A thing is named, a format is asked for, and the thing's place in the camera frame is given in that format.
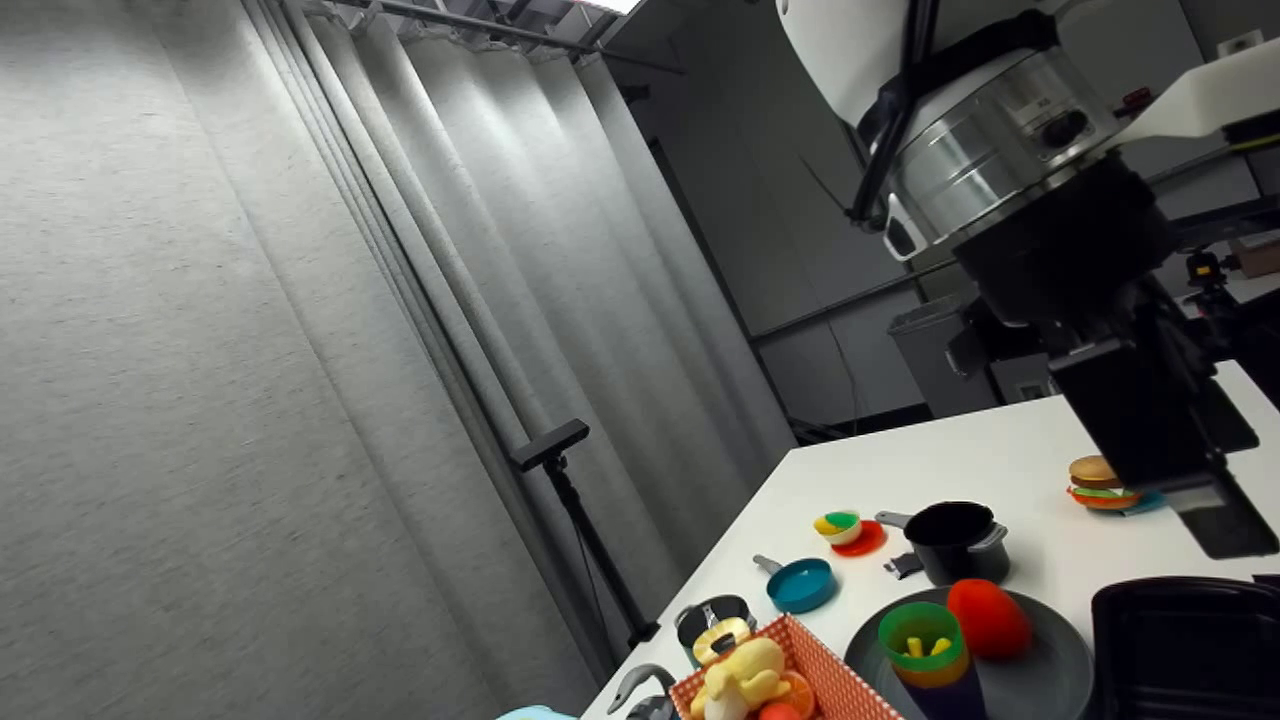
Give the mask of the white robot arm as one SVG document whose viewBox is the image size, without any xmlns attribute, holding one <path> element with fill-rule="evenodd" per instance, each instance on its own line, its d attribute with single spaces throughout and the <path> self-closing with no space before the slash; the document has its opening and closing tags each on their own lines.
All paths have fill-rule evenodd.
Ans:
<svg viewBox="0 0 1280 720">
<path fill-rule="evenodd" d="M 1058 48 L 1068 0 L 772 0 L 783 41 L 862 159 L 845 215 L 894 259 L 932 249 L 1027 327 L 1098 457 L 1214 560 L 1276 533 L 1229 471 L 1256 431 L 1210 342 L 1161 288 L 1174 224 L 1125 165 L 1145 137 L 1206 137 L 1276 106 L 1259 48 L 1181 74 L 1133 123 Z"/>
</svg>

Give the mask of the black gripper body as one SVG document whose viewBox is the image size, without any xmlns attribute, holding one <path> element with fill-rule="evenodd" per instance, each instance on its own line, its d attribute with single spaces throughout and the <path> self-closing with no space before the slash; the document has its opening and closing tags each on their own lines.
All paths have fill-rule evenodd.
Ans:
<svg viewBox="0 0 1280 720">
<path fill-rule="evenodd" d="M 1280 549 L 1229 466 L 1259 434 L 1173 333 L 1076 342 L 1048 370 L 1118 483 L 1156 492 L 1210 560 Z"/>
</svg>

